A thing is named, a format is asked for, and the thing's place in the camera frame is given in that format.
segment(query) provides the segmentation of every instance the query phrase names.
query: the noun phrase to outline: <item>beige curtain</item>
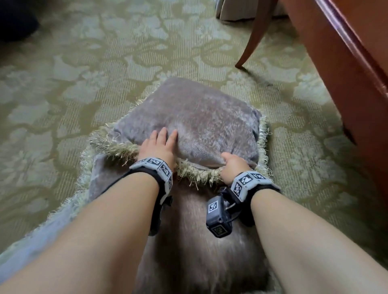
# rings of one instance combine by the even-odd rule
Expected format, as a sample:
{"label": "beige curtain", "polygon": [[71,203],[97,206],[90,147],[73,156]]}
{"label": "beige curtain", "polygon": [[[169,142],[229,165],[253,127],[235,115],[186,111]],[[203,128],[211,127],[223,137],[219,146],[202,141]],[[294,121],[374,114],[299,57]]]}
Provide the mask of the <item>beige curtain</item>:
{"label": "beige curtain", "polygon": [[[238,21],[240,19],[255,18],[257,3],[267,0],[217,0],[216,18],[222,21]],[[279,2],[274,16],[287,15],[283,5]]]}

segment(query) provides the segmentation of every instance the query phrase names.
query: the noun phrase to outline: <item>finger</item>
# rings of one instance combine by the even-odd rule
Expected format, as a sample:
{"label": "finger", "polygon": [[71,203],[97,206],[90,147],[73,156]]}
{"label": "finger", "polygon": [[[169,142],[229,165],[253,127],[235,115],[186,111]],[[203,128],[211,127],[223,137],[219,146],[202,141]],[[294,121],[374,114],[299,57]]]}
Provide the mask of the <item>finger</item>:
{"label": "finger", "polygon": [[171,133],[171,135],[168,137],[168,140],[166,142],[166,147],[167,150],[173,151],[175,147],[175,143],[177,142],[177,136],[178,136],[178,131],[175,129]]}
{"label": "finger", "polygon": [[146,148],[148,146],[148,142],[149,142],[149,139],[145,139],[141,147]]}
{"label": "finger", "polygon": [[226,163],[228,163],[228,160],[230,160],[233,155],[230,154],[229,152],[222,152],[221,157],[225,159]]}
{"label": "finger", "polygon": [[156,144],[158,145],[166,145],[166,139],[167,139],[167,129],[163,128],[159,132],[158,138],[156,140]]}
{"label": "finger", "polygon": [[155,145],[157,137],[158,137],[158,132],[157,131],[153,131],[151,133],[151,136],[149,136],[148,145]]}

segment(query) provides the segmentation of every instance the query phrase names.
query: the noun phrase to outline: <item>person's left hand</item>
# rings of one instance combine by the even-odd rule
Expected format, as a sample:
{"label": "person's left hand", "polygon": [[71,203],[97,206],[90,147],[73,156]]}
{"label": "person's left hand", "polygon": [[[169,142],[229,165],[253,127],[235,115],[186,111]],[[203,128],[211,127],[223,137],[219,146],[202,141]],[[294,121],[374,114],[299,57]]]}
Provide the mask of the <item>person's left hand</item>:
{"label": "person's left hand", "polygon": [[178,131],[174,130],[167,139],[167,129],[153,131],[149,139],[146,139],[140,147],[138,160],[147,157],[156,157],[164,160],[172,171],[175,170],[175,144],[177,141]]}

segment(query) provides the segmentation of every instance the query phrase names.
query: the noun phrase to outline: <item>person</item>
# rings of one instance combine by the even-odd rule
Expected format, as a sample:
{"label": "person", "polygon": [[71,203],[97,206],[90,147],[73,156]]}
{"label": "person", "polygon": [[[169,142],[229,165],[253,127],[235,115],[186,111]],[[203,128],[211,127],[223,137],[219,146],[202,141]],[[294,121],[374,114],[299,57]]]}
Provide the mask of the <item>person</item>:
{"label": "person", "polygon": [[[177,131],[154,131],[139,159],[156,157],[173,170]],[[250,170],[223,153],[226,184]],[[147,173],[130,174],[90,203],[38,258],[0,286],[0,294],[129,293],[146,245],[159,192]],[[286,293],[388,293],[387,271],[332,225],[274,190],[251,210],[266,256]]]}

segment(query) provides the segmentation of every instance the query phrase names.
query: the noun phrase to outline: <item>floor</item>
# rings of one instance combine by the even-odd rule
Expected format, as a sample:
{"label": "floor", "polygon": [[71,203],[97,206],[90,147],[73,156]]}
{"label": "floor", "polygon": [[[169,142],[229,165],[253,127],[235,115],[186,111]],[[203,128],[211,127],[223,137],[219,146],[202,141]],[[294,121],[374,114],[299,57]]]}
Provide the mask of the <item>floor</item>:
{"label": "floor", "polygon": [[153,85],[182,76],[252,103],[284,194],[388,261],[387,220],[357,149],[288,20],[274,21],[245,64],[251,22],[224,24],[213,0],[57,0],[42,27],[0,46],[0,251],[75,191],[88,134]]}

